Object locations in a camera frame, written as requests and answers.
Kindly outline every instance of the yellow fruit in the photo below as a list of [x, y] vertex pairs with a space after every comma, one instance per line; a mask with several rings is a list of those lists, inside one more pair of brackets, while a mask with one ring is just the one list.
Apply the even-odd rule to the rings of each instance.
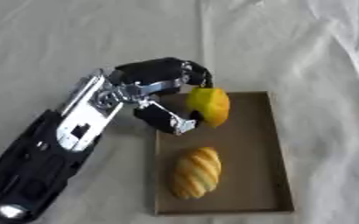
[[194, 87], [187, 97], [187, 108], [197, 110], [212, 127], [223, 124], [229, 117], [230, 101], [218, 87]]
[[193, 150], [179, 159], [172, 173], [172, 192], [180, 199], [200, 198], [212, 192], [222, 171], [214, 148]]

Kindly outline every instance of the robotic arm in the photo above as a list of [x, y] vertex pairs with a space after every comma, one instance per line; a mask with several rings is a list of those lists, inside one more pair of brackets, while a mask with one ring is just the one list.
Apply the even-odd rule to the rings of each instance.
[[125, 104], [152, 127], [180, 135], [197, 127], [194, 111], [182, 118], [152, 95], [176, 94], [184, 84], [211, 88], [209, 71], [175, 58], [97, 69], [66, 103], [47, 110], [0, 157], [0, 223], [36, 220], [59, 196]]

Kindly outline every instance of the led light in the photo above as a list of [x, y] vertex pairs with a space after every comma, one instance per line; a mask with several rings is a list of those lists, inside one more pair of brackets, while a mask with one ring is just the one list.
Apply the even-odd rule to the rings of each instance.
[[0, 214], [8, 219], [18, 219], [25, 214], [25, 209], [18, 205], [2, 205]]

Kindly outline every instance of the white fabric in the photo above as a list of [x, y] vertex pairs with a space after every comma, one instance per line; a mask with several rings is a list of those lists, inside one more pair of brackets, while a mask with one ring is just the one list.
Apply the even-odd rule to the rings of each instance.
[[93, 68], [164, 56], [271, 91], [296, 212], [151, 216], [153, 132], [127, 109], [37, 223], [359, 223], [359, 0], [0, 0], [0, 154]]

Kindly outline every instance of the wooden tray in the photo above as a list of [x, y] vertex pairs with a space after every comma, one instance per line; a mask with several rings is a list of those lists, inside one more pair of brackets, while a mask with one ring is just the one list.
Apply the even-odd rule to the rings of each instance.
[[[162, 103], [179, 111], [186, 97], [167, 96]], [[267, 93], [232, 93], [229, 98], [229, 119], [217, 129], [201, 125], [183, 136], [157, 133], [155, 214], [293, 211]], [[218, 150], [222, 161], [219, 185], [201, 199], [177, 199], [167, 189], [172, 165], [184, 150], [201, 146]]]

